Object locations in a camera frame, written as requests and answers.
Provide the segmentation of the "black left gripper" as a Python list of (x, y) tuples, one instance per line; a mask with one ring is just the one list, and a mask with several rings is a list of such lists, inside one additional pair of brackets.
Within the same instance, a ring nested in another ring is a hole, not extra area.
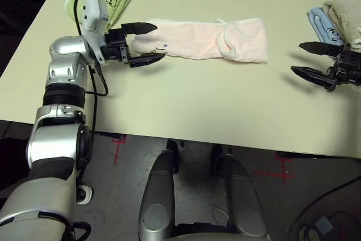
[(131, 68), (150, 65), (161, 60), (166, 54), (151, 52), (131, 58), (126, 42), (127, 34), (147, 34), (156, 29), (157, 26), (145, 22), (121, 24), (121, 28), (110, 29), (108, 33), (104, 35), (105, 45), (101, 47), (104, 60), (116, 60), (124, 64), (129, 64)]

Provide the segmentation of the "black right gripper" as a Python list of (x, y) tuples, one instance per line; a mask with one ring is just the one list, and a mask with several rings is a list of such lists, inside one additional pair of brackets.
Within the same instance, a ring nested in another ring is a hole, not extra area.
[(304, 42), (298, 46), (312, 54), (334, 57), (334, 64), (327, 69), (327, 75), (313, 68), (291, 66), (290, 69), (297, 76), (327, 91), (334, 91), (342, 84), (360, 87), (360, 52), (353, 51), (350, 44), (339, 46), (323, 42)]

